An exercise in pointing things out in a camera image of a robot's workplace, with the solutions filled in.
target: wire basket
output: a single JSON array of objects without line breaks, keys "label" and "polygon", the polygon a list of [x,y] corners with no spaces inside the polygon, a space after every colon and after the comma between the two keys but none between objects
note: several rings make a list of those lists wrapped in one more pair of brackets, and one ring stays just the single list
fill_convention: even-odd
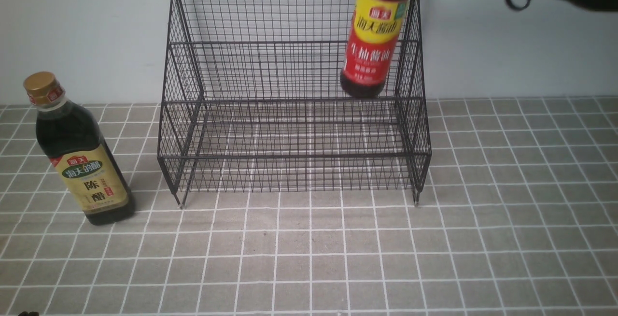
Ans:
[{"label": "wire basket", "polygon": [[431,159],[419,0],[372,100],[339,85],[354,2],[171,0],[157,159],[179,205],[190,191],[386,188],[418,203]]}]

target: red label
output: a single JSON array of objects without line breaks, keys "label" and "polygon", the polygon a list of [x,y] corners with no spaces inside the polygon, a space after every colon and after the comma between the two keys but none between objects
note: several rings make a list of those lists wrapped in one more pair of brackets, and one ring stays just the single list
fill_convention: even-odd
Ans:
[{"label": "red label", "polygon": [[84,156],[73,156],[72,158],[69,158],[67,160],[67,164],[69,164],[69,166],[86,164],[87,162],[88,162],[88,158]]},{"label": "red label", "polygon": [[49,100],[49,102],[54,102],[55,100],[58,100],[58,98],[60,98],[62,94],[64,94],[64,89],[62,89],[62,87],[58,85],[54,89],[51,89],[51,91],[49,91],[49,93],[47,94],[47,100]]},{"label": "red label", "polygon": [[369,10],[369,16],[373,19],[390,20],[392,14],[391,10],[380,6],[375,6]]},{"label": "red label", "polygon": [[386,80],[397,37],[387,43],[365,43],[351,30],[343,74],[361,85],[378,85]]},{"label": "red label", "polygon": [[58,166],[58,163],[60,162],[60,160],[62,160],[62,157],[59,157],[59,158],[49,158],[49,161],[54,166],[54,168],[56,166]]}]

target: gold bottle cap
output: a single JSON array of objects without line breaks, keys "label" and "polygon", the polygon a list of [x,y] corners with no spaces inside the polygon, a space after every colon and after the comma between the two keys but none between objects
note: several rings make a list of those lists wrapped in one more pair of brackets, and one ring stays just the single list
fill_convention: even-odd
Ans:
[{"label": "gold bottle cap", "polygon": [[33,105],[49,105],[64,94],[64,89],[51,72],[35,73],[24,81],[24,88]]}]

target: bottle neck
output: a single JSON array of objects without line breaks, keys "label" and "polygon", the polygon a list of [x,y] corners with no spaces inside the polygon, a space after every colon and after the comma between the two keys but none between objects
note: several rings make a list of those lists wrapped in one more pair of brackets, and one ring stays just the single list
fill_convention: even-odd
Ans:
[{"label": "bottle neck", "polygon": [[71,110],[73,102],[65,94],[48,105],[37,105],[38,116],[41,118],[56,118],[65,115]]}]

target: plastic bottle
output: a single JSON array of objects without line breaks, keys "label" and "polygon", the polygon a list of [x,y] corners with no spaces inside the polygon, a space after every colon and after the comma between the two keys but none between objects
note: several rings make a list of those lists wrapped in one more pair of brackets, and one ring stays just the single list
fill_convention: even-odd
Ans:
[{"label": "plastic bottle", "polygon": [[135,213],[135,199],[90,111],[68,100],[49,72],[24,81],[37,107],[37,141],[90,223]]},{"label": "plastic bottle", "polygon": [[356,0],[341,87],[354,98],[375,98],[386,83],[410,0]]}]

